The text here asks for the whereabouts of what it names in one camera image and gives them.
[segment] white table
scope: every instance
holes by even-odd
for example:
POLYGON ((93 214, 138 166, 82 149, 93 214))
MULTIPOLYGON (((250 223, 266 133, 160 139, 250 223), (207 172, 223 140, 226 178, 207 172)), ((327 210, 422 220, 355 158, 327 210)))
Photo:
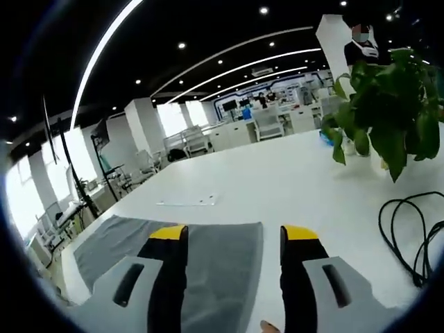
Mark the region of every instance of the white table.
MULTIPOLYGON (((267 320, 284 328, 280 290, 280 226, 294 224, 318 233, 330 257, 340 256, 367 278, 373 293, 387 307, 406 307, 418 290, 383 242, 377 215, 389 199, 444 190, 444 148, 435 160, 411 165, 393 184, 370 167, 370 159, 348 158, 348 166, 332 159, 332 149, 317 131, 176 162, 112 206, 62 252, 68 296, 77 303, 89 297, 73 252, 112 216, 177 223, 264 224, 264 255, 248 332, 259 332, 267 320), (169 207, 162 200, 181 201, 218 196, 215 206, 169 207)), ((442 219, 442 198, 416 201, 427 227, 442 219)), ((389 227, 389 212, 384 215, 389 227)), ((421 243, 416 213, 403 207, 395 226, 401 251, 410 263, 421 243)), ((442 235, 432 245, 441 245, 442 235)), ((438 246, 431 248, 436 257, 438 246)))

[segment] potted plant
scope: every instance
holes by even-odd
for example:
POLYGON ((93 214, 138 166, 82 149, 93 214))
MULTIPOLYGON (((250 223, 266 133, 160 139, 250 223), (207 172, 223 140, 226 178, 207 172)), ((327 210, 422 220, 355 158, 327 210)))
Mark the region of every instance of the potted plant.
POLYGON ((432 66, 410 49, 392 51, 391 58, 389 66, 358 62, 351 75, 337 78, 334 90, 344 103, 338 112, 323 118, 322 131, 334 142, 334 160, 344 165, 342 132, 360 155, 369 155, 371 144, 395 182, 408 154, 415 155, 415 161, 436 157, 441 101, 432 66), (347 97, 341 78, 350 79, 355 94, 347 97))

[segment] black stand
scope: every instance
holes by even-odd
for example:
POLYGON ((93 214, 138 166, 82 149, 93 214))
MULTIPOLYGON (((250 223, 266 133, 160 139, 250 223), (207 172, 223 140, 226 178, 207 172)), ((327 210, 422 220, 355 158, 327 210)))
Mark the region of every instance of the black stand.
POLYGON ((102 170, 103 177, 105 178, 106 185, 108 185, 112 196, 114 196, 114 199, 117 202, 117 201, 119 201, 119 199, 117 198, 114 190, 111 187, 110 181, 108 180, 108 174, 105 172, 105 169, 103 169, 103 165, 102 165, 102 161, 100 159, 99 151, 97 150, 97 146, 96 146, 95 136, 91 135, 91 140, 92 140, 92 145, 94 146, 94 151, 96 152, 97 160, 99 161, 100 169, 102 170))
POLYGON ((99 214, 97 214, 96 206, 92 202, 91 198, 85 193, 85 189, 80 183, 80 180, 77 177, 76 170, 74 168, 74 165, 72 165, 71 156, 69 155, 67 142, 65 140, 65 134, 63 133, 63 125, 62 125, 62 119, 58 119, 58 128, 60 131, 60 137, 62 138, 62 144, 63 144, 63 150, 65 151, 65 155, 67 156, 67 161, 69 166, 72 168, 72 176, 74 177, 74 182, 76 183, 76 187, 78 191, 80 192, 80 195, 82 196, 83 201, 85 201, 86 206, 91 211, 92 216, 97 219, 99 217, 99 214))

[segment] gray cloth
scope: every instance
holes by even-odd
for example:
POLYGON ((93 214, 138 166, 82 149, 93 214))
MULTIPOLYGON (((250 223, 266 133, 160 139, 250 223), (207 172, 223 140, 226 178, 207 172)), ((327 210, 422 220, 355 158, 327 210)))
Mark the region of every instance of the gray cloth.
MULTIPOLYGON (((176 223, 118 216, 105 221, 74 252, 88 288, 92 290, 94 282, 125 256, 137 255, 151 233, 171 225, 176 223)), ((262 264, 262 224, 188 228, 182 333, 245 332, 262 264)))

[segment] blue object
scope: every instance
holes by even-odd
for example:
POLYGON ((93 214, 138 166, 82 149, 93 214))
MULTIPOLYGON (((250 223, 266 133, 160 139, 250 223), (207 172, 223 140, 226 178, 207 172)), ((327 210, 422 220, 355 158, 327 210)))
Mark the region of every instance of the blue object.
POLYGON ((326 144, 328 144, 329 146, 334 146, 334 142, 332 140, 330 140, 327 135, 325 135, 324 133, 322 133, 322 130, 319 131, 319 137, 321 138, 322 141, 324 141, 326 144))
POLYGON ((244 117, 244 120, 251 119, 251 110, 249 108, 243 109, 242 116, 244 117))

